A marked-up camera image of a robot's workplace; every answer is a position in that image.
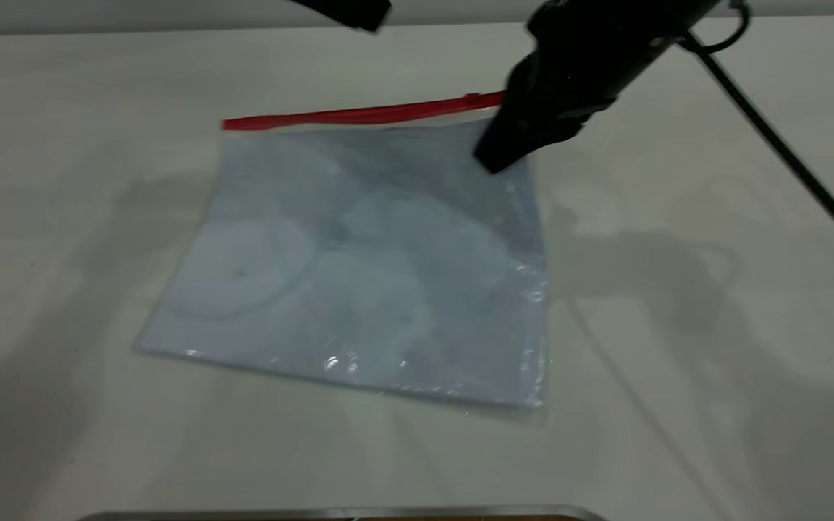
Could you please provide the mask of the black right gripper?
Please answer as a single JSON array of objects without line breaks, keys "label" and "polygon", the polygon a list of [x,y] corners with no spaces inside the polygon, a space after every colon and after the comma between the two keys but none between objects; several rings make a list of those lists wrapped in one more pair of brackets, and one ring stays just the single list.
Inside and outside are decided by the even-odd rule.
[{"label": "black right gripper", "polygon": [[489,174],[574,138],[715,1],[546,1],[526,21],[535,42],[507,79],[474,148]]}]

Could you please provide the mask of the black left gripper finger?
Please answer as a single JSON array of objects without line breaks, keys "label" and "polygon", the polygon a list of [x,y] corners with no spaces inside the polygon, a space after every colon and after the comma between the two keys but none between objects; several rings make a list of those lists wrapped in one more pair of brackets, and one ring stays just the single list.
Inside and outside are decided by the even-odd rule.
[{"label": "black left gripper finger", "polygon": [[385,0],[297,0],[292,3],[319,13],[337,24],[367,33],[377,33],[392,12],[392,3]]}]

